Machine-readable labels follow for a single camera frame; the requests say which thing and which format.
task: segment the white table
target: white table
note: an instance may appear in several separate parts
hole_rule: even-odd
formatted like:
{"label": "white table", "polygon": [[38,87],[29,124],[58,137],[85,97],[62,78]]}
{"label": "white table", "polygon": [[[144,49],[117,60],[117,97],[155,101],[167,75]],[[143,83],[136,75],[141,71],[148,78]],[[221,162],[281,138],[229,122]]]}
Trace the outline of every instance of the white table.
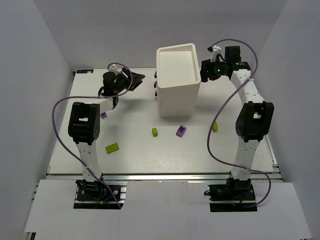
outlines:
{"label": "white table", "polygon": [[[254,183],[261,199],[268,183]],[[73,209],[73,180],[41,180],[25,232],[35,240],[311,238],[292,183],[273,183],[257,212],[210,212],[206,183],[132,181],[121,210]]]}
{"label": "white table", "polygon": [[[155,98],[155,68],[133,68],[132,71],[146,77],[135,91],[120,97],[118,106],[109,111],[100,121],[100,136],[97,154],[101,170],[107,174],[202,174],[228,173],[230,167],[216,162],[207,151],[207,135],[214,115],[235,90],[227,77],[201,83],[190,118],[163,119],[157,113]],[[103,85],[102,75],[106,69],[94,69],[93,73],[75,75],[71,96],[96,96]],[[71,107],[68,101],[60,136],[66,145],[79,155],[72,138],[68,136]],[[234,163],[238,136],[235,122],[241,110],[241,101],[236,95],[222,111],[217,120],[218,132],[211,135],[212,152],[221,160]],[[176,136],[180,125],[187,127],[182,138]],[[153,137],[152,128],[158,136]],[[120,150],[107,154],[105,147],[118,143]],[[253,161],[253,169],[273,172],[270,149],[261,141]],[[57,142],[51,157],[49,174],[82,174],[81,164]]]}

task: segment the white bin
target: white bin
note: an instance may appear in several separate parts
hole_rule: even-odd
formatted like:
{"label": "white bin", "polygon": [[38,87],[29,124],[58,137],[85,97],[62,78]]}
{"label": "white bin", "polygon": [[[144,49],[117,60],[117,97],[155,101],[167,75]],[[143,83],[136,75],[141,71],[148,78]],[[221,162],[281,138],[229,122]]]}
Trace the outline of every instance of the white bin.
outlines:
{"label": "white bin", "polygon": [[159,116],[191,116],[201,82],[196,46],[188,43],[159,48],[156,73]]}

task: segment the purple lego brick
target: purple lego brick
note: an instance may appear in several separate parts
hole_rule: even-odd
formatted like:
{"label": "purple lego brick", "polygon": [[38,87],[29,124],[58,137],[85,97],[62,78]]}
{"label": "purple lego brick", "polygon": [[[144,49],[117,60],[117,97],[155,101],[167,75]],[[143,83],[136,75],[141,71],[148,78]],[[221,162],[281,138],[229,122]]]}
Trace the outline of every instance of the purple lego brick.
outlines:
{"label": "purple lego brick", "polygon": [[187,128],[183,125],[181,125],[178,129],[178,131],[176,131],[176,134],[178,137],[182,137],[182,135],[185,133],[185,131],[187,130]]}
{"label": "purple lego brick", "polygon": [[107,117],[107,114],[105,112],[101,113],[100,114],[100,118],[101,119],[105,119]]}

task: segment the green lego brick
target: green lego brick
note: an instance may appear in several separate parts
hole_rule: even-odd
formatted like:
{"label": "green lego brick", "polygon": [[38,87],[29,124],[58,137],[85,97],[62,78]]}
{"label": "green lego brick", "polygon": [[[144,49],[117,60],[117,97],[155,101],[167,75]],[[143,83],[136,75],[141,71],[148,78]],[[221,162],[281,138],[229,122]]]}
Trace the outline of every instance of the green lego brick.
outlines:
{"label": "green lego brick", "polygon": [[213,128],[212,128],[212,132],[216,132],[216,131],[218,131],[218,123],[217,122],[215,122],[214,124],[213,124]]}
{"label": "green lego brick", "polygon": [[158,136],[158,131],[156,128],[152,128],[152,133],[154,137]]}
{"label": "green lego brick", "polygon": [[106,150],[107,154],[113,153],[113,152],[115,152],[115,151],[117,151],[119,149],[120,148],[119,148],[119,145],[118,145],[117,142],[105,147],[105,150]]}

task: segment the white enclosure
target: white enclosure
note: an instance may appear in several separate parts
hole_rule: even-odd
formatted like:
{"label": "white enclosure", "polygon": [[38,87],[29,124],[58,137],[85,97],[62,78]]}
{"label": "white enclosure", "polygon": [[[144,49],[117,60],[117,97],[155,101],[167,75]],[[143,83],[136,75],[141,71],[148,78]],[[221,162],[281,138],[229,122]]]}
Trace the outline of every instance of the white enclosure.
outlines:
{"label": "white enclosure", "polygon": [[[319,240],[319,9],[319,0],[2,0],[1,239],[21,239],[56,140],[51,110],[69,95],[72,71],[155,68],[157,49],[184,43],[195,44],[201,64],[212,43],[234,38],[258,53],[255,84],[275,106],[269,138]],[[244,45],[241,56],[253,63]],[[62,105],[58,120],[63,113]]]}

